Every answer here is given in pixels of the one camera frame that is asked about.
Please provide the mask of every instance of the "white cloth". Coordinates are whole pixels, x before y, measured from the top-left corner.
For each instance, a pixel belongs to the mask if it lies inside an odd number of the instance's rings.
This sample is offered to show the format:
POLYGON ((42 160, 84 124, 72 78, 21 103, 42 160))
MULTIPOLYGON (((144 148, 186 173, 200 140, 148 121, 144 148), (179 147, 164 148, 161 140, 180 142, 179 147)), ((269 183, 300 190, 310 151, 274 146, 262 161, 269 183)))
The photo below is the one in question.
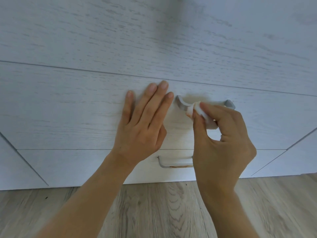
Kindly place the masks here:
POLYGON ((186 115, 188 117, 191 118, 191 120, 194 120, 193 119, 193 112, 194 110, 196 110, 196 112, 201 115, 205 121, 206 121, 206 128, 207 129, 217 129, 218 126, 216 124, 216 122, 213 120, 213 118, 209 117, 199 106, 200 104, 200 101, 199 102, 195 102, 193 103, 190 107, 187 108, 187 111, 186 111, 186 115))

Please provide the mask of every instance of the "hand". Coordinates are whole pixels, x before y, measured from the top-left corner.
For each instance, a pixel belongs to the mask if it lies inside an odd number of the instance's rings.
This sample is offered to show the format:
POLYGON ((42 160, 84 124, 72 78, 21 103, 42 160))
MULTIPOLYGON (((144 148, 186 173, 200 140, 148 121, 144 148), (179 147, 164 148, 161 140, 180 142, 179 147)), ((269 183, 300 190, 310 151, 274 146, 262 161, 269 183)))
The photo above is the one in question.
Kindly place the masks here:
POLYGON ((167 134, 163 121, 174 99, 168 83, 150 84, 133 111, 133 92, 128 91, 111 154, 130 165, 158 151, 167 134))
POLYGON ((211 190, 217 194, 232 193, 239 176, 256 156, 256 148, 239 112, 202 102, 200 107, 216 120, 221 139, 209 138, 204 118, 194 113, 193 164, 198 188, 202 196, 211 190))

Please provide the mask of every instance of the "forearm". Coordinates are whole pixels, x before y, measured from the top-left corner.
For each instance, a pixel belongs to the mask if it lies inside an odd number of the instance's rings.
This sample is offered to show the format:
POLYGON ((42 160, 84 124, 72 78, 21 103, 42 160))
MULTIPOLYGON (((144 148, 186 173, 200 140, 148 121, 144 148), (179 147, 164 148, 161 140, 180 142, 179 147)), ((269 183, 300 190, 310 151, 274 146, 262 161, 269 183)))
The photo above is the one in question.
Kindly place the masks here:
POLYGON ((134 167, 110 153, 36 238, 97 237, 123 182, 134 167))
POLYGON ((218 238, 259 237, 234 191, 227 195, 206 194, 203 200, 215 225, 218 238))

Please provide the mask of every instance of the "white dresser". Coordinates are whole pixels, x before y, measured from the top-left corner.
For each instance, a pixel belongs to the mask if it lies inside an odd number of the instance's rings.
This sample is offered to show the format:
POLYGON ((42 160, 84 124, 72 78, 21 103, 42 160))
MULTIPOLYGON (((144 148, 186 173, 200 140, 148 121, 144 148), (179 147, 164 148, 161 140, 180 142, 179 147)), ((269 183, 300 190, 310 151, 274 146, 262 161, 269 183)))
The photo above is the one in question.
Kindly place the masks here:
MULTIPOLYGON (((112 148, 126 91, 163 79, 187 102, 234 102, 258 153, 241 178, 317 172, 316 6, 2 0, 0 189, 82 185, 112 148)), ((191 120, 172 104, 164 125, 161 149, 125 183, 195 180, 157 159, 192 156, 191 120)))

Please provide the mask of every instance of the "floor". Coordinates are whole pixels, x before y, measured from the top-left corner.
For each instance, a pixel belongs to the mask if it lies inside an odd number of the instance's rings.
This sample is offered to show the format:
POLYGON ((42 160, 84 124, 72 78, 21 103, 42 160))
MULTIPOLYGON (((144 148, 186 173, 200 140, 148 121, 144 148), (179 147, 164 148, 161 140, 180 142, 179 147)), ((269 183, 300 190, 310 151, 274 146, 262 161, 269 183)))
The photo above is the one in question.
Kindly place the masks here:
MULTIPOLYGON (((0 191, 0 238, 31 237, 78 188, 0 191)), ((240 179, 261 237, 317 237, 317 174, 240 179)), ((124 185, 101 237, 217 237, 196 182, 124 185)))

